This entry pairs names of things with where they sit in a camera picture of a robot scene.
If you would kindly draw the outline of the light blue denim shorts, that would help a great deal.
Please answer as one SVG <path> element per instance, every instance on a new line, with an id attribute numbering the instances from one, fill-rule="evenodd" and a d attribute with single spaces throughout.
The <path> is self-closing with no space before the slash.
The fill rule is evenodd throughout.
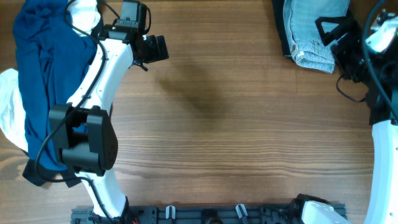
<path id="1" fill-rule="evenodd" d="M 324 45 L 315 21 L 319 17 L 345 16 L 349 0 L 286 0 L 283 5 L 285 33 L 292 60 L 300 67 L 333 73 L 335 59 Z"/>

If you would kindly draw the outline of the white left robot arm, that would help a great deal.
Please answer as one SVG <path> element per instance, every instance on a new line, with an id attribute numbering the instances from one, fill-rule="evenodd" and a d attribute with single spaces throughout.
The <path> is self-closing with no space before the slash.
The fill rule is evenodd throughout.
<path id="1" fill-rule="evenodd" d="M 106 25 L 97 53 L 82 83 L 64 105 L 49 112 L 56 158 L 82 180 L 93 202 L 94 223 L 128 223 L 127 197 L 119 188 L 113 165 L 118 139 L 111 108 L 123 76 L 132 66 L 167 60 L 164 36 L 146 35 L 139 28 Z"/>

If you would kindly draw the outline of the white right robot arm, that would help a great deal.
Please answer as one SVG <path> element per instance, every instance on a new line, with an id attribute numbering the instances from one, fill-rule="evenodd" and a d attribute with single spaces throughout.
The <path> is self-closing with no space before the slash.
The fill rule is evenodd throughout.
<path id="1" fill-rule="evenodd" d="M 374 169 L 366 223 L 397 223 L 397 15 L 383 12 L 363 39 L 352 16 L 318 17 L 315 25 L 344 79 L 367 86 Z"/>

